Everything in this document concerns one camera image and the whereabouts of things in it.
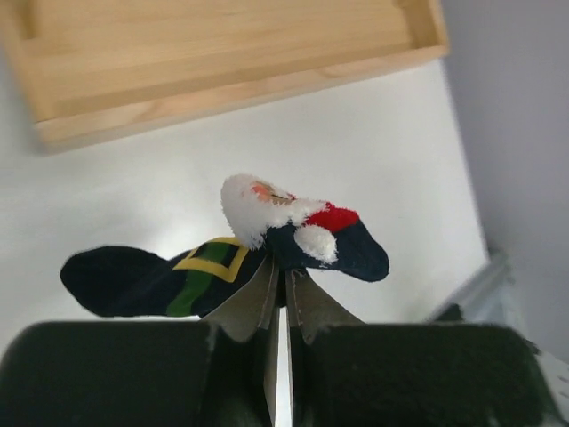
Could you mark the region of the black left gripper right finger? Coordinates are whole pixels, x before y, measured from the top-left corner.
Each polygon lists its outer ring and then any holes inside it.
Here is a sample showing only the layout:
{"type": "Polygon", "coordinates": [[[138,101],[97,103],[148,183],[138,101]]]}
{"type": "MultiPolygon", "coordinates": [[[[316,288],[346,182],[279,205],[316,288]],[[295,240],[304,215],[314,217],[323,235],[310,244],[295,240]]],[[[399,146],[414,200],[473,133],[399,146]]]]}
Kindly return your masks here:
{"type": "Polygon", "coordinates": [[[437,320],[367,324],[307,272],[284,275],[295,426],[558,426],[515,330],[437,320]]]}

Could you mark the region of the navy santa sock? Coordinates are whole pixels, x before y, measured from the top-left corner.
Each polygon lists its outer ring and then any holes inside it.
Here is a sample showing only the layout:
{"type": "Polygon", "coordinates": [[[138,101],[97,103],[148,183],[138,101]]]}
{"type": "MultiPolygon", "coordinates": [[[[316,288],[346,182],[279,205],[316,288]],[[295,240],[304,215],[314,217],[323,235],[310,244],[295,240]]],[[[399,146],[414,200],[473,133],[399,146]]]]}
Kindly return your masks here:
{"type": "Polygon", "coordinates": [[[60,281],[101,318],[204,318],[272,258],[280,270],[335,270],[365,282],[389,274],[389,256],[359,214],[323,199],[298,197],[250,174],[220,190],[233,234],[171,259],[130,246],[71,255],[60,281]]]}

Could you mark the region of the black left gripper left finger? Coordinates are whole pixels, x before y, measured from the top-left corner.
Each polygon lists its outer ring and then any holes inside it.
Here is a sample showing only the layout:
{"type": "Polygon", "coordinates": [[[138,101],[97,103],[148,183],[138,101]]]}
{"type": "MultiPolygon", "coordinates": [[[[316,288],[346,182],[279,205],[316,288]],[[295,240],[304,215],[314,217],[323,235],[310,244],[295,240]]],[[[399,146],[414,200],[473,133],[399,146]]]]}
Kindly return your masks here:
{"type": "Polygon", "coordinates": [[[279,270],[199,321],[57,321],[1,362],[4,426],[271,426],[279,270]]]}

